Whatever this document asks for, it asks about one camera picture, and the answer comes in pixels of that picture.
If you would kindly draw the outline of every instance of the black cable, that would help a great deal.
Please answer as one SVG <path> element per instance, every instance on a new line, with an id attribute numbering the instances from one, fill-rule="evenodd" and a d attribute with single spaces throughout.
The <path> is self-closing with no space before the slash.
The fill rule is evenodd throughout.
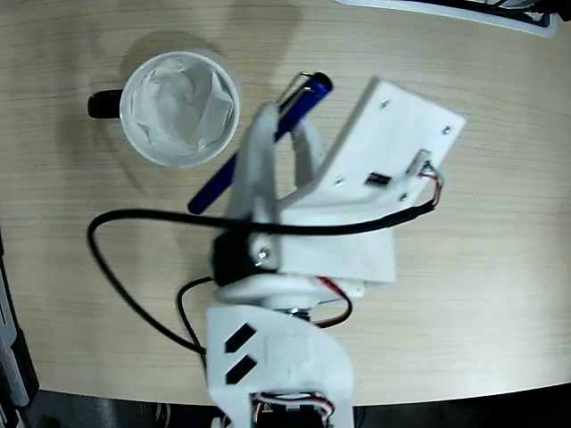
<path id="1" fill-rule="evenodd" d="M 91 250 L 91 253 L 93 254 L 93 257 L 95 259 L 95 262 L 99 265 L 99 268 L 103 271 L 103 274 L 105 275 L 105 277 L 107 278 L 107 280 L 111 283 L 111 285 L 113 286 L 113 288 L 115 289 L 115 291 L 119 294 L 119 296 L 125 301 L 127 302 L 127 304 L 141 317 L 144 319 L 144 321 L 146 321 L 148 324 L 150 324 L 155 330 L 157 330 L 159 333 L 164 334 L 165 336 L 167 336 L 169 339 L 171 339 L 172 341 L 174 341 L 175 343 L 178 343 L 180 346 L 187 348 L 188 350 L 191 350 L 193 352 L 197 352 L 199 354 L 204 354 L 206 352 L 206 350 L 203 347 L 199 347 L 196 346 L 195 344 L 183 339 L 182 337 L 180 337 L 178 334 L 173 333 L 171 330 L 169 330 L 167 327 L 165 327 L 164 325 L 162 325 L 159 321 L 157 321 L 151 314 L 149 314 L 146 310 L 144 310 L 132 297 L 131 295 L 127 292 L 127 290 L 125 289 L 125 287 L 123 287 L 123 285 L 121 284 L 121 282 L 119 281 L 119 279 L 117 278 L 117 276 L 115 276 L 115 274 L 113 273 L 113 271 L 111 270 L 111 268 L 109 267 L 109 265 L 107 264 L 107 262 L 105 261 L 105 258 L 103 257 L 103 254 L 101 253 L 101 250 L 99 249 L 99 245 L 97 244 L 97 241 L 95 239 L 95 230 L 102 224 L 102 223 L 98 223 L 97 219 L 95 218 L 91 224 L 89 225 L 89 227 L 87 228 L 87 244 L 89 245 L 89 249 Z"/>
<path id="2" fill-rule="evenodd" d="M 330 279 L 320 277 L 319 281 L 321 281 L 323 283 L 323 285 L 325 285 L 327 288 L 329 288 L 332 292 L 341 296 L 343 298 L 343 300 L 345 300 L 345 302 L 347 303 L 347 309 L 344 311 L 343 314 L 341 314 L 337 317 L 318 321 L 315 323 L 315 325 L 318 327 L 321 327 L 321 328 L 329 328 L 329 327 L 333 327 L 335 325 L 340 325 L 341 323 L 344 323 L 345 321 L 347 321 L 349 319 L 349 317 L 353 313 L 353 302 L 351 301 L 351 299 L 349 299 L 349 296 L 339 287 L 339 285 L 337 285 L 336 283 L 334 283 Z"/>
<path id="3" fill-rule="evenodd" d="M 150 324 L 159 333 L 164 334 L 166 337 L 178 343 L 180 346 L 187 348 L 193 352 L 204 355 L 206 350 L 202 346 L 198 346 L 192 342 L 183 339 L 178 334 L 173 333 L 159 321 L 157 321 L 151 314 L 144 310 L 128 293 L 125 287 L 120 283 L 117 276 L 113 273 L 110 266 L 107 264 L 97 240 L 95 239 L 95 231 L 98 227 L 105 223 L 121 219 L 146 219 L 146 220 L 160 220 L 168 221 L 171 223 L 182 223 L 196 226 L 217 227 L 222 229 L 234 228 L 235 230 L 242 230 L 245 232 L 261 232 L 266 234 L 278 235 L 316 235 L 316 236 L 332 236 L 332 235 L 354 235 L 364 234 L 366 232 L 373 232 L 375 230 L 393 227 L 411 221 L 423 214 L 433 211 L 435 208 L 434 200 L 423 203 L 417 207 L 410 207 L 406 210 L 401 210 L 378 218 L 376 220 L 366 221 L 363 223 L 356 223 L 352 225 L 342 226 L 294 226 L 294 225 L 279 225 L 275 223 L 253 223 L 248 220 L 240 220 L 235 218 L 218 218 L 209 216 L 193 216 L 186 213 L 162 211 L 162 210 L 114 210 L 108 211 L 94 218 L 89 227 L 87 228 L 87 245 L 93 254 L 95 262 L 99 265 L 103 274 L 119 294 L 119 296 L 141 317 Z"/>
<path id="4" fill-rule="evenodd" d="M 194 332 L 194 328 L 192 327 L 192 325 L 190 324 L 190 321 L 188 320 L 188 316 L 186 315 L 186 311 L 185 311 L 185 303 L 183 301 L 183 298 L 185 297 L 185 293 L 190 290 L 191 288 L 196 287 L 197 285 L 200 284 L 205 284 L 205 283 L 209 283 L 210 281 L 213 281 L 213 278 L 211 276 L 205 276 L 204 278 L 199 278 L 199 279 L 195 279 L 194 281 L 191 281 L 190 283 L 186 284 L 185 286 L 183 286 L 180 290 L 178 290 L 177 292 L 177 309 L 178 309 L 178 314 L 180 315 L 180 318 L 182 319 L 183 324 L 186 327 L 186 330 L 188 331 L 188 335 L 190 336 L 190 338 L 193 340 L 194 344 L 199 347 L 202 348 L 202 344 L 200 343 L 200 340 L 198 339 L 198 336 L 196 335 L 196 333 Z M 200 354 L 200 358 L 201 361 L 203 362 L 203 368 L 204 371 L 206 371 L 206 355 L 205 353 L 201 353 Z"/>
<path id="5" fill-rule="evenodd" d="M 238 218 L 223 218 L 210 216 L 193 216 L 183 212 L 144 210 L 144 209 L 124 209 L 113 210 L 100 214 L 93 219 L 87 230 L 87 237 L 93 235 L 94 231 L 101 225 L 116 220 L 159 220 L 170 223 L 182 223 L 203 227 L 215 227 L 219 229 L 235 229 L 242 232 L 259 232 L 263 234 L 276 235 L 314 235 L 314 236 L 335 236 L 335 235 L 355 235 L 374 232 L 379 229 L 398 226 L 409 222 L 415 218 L 433 211 L 434 202 L 428 201 L 417 207 L 410 207 L 406 210 L 389 214 L 382 218 L 341 226 L 295 226 L 279 225 L 276 223 L 255 223 L 249 220 Z"/>

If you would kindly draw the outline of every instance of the wooden table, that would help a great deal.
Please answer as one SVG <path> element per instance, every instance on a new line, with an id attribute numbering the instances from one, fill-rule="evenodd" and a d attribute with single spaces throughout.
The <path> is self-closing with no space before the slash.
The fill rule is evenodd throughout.
<path id="1" fill-rule="evenodd" d="M 106 210 L 184 210 L 258 105 L 301 70 L 335 91 L 314 112 L 330 142 L 379 73 L 468 125 L 443 164 L 442 207 L 396 232 L 399 282 L 334 330 L 355 403 L 472 397 L 571 381 L 571 26 L 553 38 L 332 0 L 11 0 L 0 14 L 0 224 L 18 317 L 43 388 L 209 403 L 199 359 L 119 299 L 87 250 Z M 241 126 L 198 168 L 138 155 L 90 94 L 146 58 L 205 46 L 243 81 Z M 292 155 L 279 148 L 279 186 Z M 226 198 L 212 209 L 220 214 Z M 182 333 L 174 295 L 208 273 L 211 231 L 121 223 L 100 234 L 120 279 Z M 213 285 L 186 299 L 199 334 Z"/>

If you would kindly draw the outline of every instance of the white tissue paper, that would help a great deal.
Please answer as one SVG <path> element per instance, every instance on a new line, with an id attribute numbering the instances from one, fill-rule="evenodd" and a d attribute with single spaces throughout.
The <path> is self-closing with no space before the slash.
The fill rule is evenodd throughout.
<path id="1" fill-rule="evenodd" d="M 218 140 L 234 101 L 218 73 L 198 59 L 168 58 L 144 78 L 131 99 L 133 119 L 157 150 L 196 153 Z"/>

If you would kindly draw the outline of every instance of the bolt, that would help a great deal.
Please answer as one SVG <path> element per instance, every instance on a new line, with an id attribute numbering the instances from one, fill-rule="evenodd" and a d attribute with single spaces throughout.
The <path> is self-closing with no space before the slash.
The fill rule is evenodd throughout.
<path id="1" fill-rule="evenodd" d="M 268 259 L 270 255 L 269 248 L 262 248 L 258 252 L 258 260 Z"/>

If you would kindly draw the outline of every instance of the mug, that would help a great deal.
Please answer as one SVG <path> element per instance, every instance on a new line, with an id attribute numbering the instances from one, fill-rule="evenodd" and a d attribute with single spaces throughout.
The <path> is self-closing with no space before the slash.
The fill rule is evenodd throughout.
<path id="1" fill-rule="evenodd" d="M 227 89 L 234 101 L 234 108 L 230 114 L 222 136 L 208 144 L 202 150 L 188 155 L 180 156 L 162 152 L 153 147 L 146 132 L 132 117 L 130 102 L 135 92 L 145 79 L 145 76 L 160 62 L 167 58 L 189 56 L 204 62 L 219 76 L 223 86 Z M 149 161 L 165 167 L 193 167 L 209 161 L 228 145 L 236 132 L 240 119 L 240 83 L 236 72 L 228 61 L 221 55 L 207 49 L 196 48 L 186 51 L 172 51 L 154 56 L 140 65 L 131 76 L 123 89 L 112 89 L 98 92 L 89 97 L 87 113 L 94 119 L 120 119 L 123 132 L 133 148 Z"/>

